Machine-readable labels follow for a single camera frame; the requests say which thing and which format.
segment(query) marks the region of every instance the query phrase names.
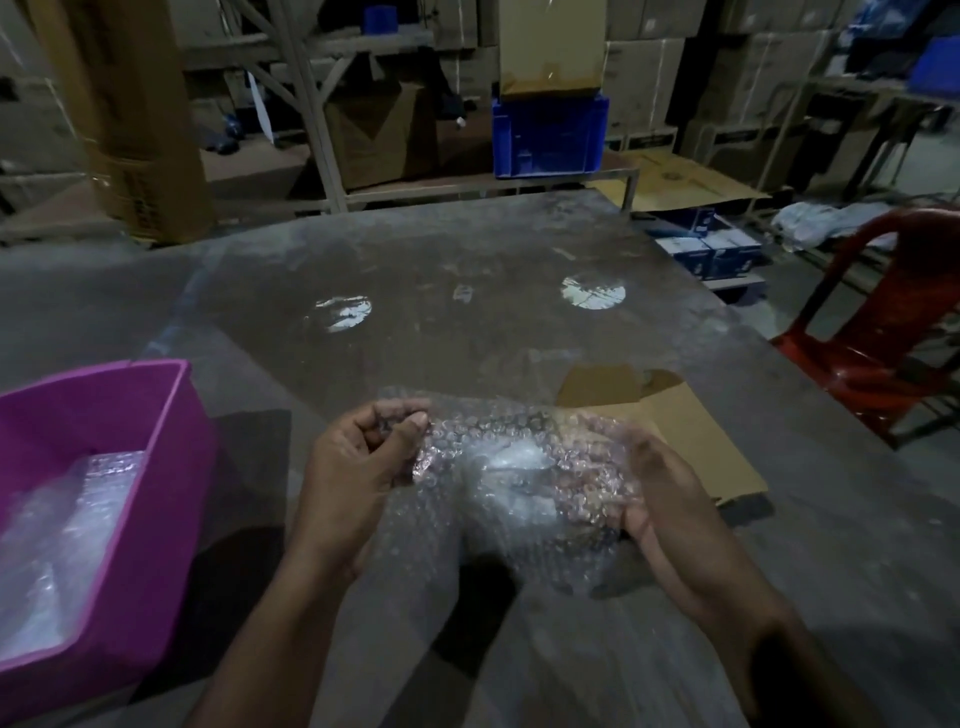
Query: right hand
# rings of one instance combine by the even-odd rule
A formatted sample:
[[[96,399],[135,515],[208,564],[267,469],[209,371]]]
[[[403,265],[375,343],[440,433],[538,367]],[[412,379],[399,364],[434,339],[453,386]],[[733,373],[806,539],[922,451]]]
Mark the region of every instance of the right hand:
[[[624,512],[657,581],[677,607],[711,636],[733,621],[778,612],[767,582],[700,484],[693,469],[658,437],[627,427],[630,466],[642,499]]]

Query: forearm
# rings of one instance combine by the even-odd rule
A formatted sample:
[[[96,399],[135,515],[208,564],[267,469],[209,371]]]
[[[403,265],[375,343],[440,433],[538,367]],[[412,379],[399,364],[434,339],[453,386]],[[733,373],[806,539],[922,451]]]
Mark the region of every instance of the forearm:
[[[284,558],[186,726],[306,726],[347,586],[322,568]]]

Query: left hand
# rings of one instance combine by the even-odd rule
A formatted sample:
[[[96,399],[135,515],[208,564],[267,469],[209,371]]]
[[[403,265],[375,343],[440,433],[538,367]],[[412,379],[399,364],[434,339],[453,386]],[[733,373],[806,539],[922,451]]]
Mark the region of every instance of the left hand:
[[[340,417],[310,452],[288,554],[355,579],[391,483],[417,454],[428,400],[370,402]],[[384,440],[379,423],[405,418]]]

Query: blue box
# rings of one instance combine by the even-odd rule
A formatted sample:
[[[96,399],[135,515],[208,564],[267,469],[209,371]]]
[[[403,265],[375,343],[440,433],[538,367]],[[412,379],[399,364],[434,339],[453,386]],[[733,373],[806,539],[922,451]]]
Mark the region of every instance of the blue box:
[[[704,237],[713,228],[716,210],[713,207],[661,210],[657,212],[657,217],[674,225],[679,225],[697,237]]]
[[[657,244],[698,279],[708,273],[713,250],[699,237],[662,237]]]
[[[498,178],[596,172],[610,100],[538,96],[493,100],[493,174]]]
[[[914,93],[960,98],[960,36],[933,38],[906,87]]]
[[[704,243],[713,251],[704,280],[745,276],[761,255],[760,244],[737,228],[713,231],[704,238]]]
[[[394,5],[368,5],[363,10],[364,36],[389,36],[400,28]]]

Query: hand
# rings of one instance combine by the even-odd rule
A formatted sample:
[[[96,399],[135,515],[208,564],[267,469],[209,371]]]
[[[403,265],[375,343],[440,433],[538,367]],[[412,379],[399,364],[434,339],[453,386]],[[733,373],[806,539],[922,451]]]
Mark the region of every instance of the hand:
[[[349,581],[359,575],[391,483],[420,447],[428,406],[427,400],[371,402],[343,415],[317,439],[288,553]],[[384,440],[378,425],[399,418],[406,419]]]
[[[654,435],[625,432],[643,497],[625,510],[624,528],[680,610],[709,635],[782,606],[690,466]]]
[[[658,583],[712,642],[747,716],[755,716],[750,670],[772,631],[803,630],[786,599],[737,541],[696,473],[662,440],[635,425],[595,429],[626,445],[641,499],[624,511]]]

